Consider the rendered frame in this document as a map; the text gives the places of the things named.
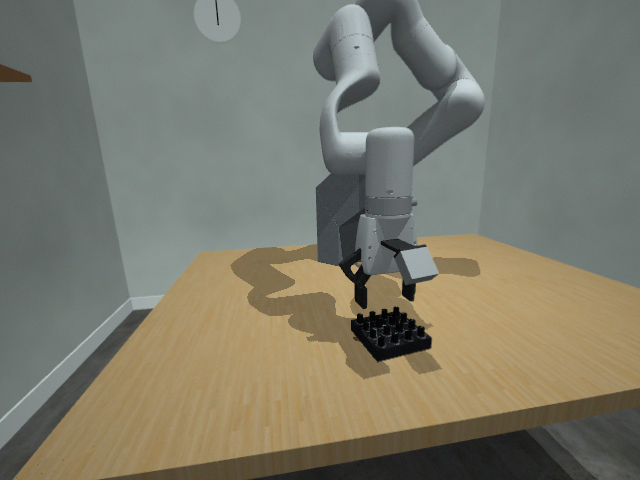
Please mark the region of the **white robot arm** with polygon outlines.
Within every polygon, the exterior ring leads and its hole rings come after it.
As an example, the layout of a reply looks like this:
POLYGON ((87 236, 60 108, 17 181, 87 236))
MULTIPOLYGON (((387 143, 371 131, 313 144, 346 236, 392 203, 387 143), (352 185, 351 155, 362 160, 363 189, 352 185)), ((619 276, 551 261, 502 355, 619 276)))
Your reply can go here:
MULTIPOLYGON (((412 196, 413 166, 482 114, 484 94, 453 52, 424 18, 417 0, 356 0, 335 13, 317 42, 314 66, 324 79, 336 81, 320 117, 324 163, 333 175, 365 175, 366 213, 411 213, 417 205, 412 196), (380 84, 374 42, 389 23, 395 52, 438 102, 407 128, 341 133, 337 113, 372 95, 380 84)), ((396 252, 405 285, 439 274, 426 244, 391 239, 381 245, 396 252)))

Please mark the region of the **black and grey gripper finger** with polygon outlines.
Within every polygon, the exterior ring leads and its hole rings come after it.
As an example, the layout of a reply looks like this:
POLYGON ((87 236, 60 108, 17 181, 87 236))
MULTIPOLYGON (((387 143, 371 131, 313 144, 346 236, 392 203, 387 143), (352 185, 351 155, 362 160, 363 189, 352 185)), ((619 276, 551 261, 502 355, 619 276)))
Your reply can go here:
POLYGON ((404 296, 406 299, 408 299, 409 301, 414 301, 414 293, 416 290, 416 283, 415 284, 410 284, 410 285, 405 285, 403 278, 402 278, 402 296, 404 296))
POLYGON ((355 264, 357 261, 361 259, 361 248, 356 250, 354 253, 349 255, 347 258, 342 260, 339 263, 340 268, 355 284, 355 301, 360 305, 362 309, 367 308, 367 288, 365 287, 366 282, 370 278, 371 275, 367 275, 363 271, 363 266, 361 265, 357 272, 354 274, 351 270, 351 266, 355 264))

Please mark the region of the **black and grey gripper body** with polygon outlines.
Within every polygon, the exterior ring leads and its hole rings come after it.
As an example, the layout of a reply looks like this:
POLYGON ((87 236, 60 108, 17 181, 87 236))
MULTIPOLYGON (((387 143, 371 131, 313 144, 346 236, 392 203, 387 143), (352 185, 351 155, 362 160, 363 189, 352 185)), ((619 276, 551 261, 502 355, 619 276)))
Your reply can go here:
POLYGON ((391 239, 417 246, 414 214, 382 216, 365 212, 360 215, 355 251, 361 248, 361 259, 355 263, 356 267, 362 265, 367 275, 400 272, 394 258, 396 252, 381 245, 381 241, 391 239))

